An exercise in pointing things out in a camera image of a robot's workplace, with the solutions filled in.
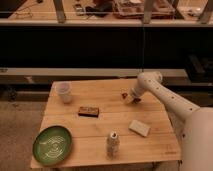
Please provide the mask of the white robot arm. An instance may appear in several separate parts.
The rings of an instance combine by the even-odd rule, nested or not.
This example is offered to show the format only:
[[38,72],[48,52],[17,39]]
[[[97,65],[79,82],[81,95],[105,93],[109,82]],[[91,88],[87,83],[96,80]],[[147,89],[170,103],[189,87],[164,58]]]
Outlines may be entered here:
[[160,72],[142,72],[128,92],[132,102],[152,93],[184,122],[180,171],[213,171],[213,107],[201,107],[162,85]]

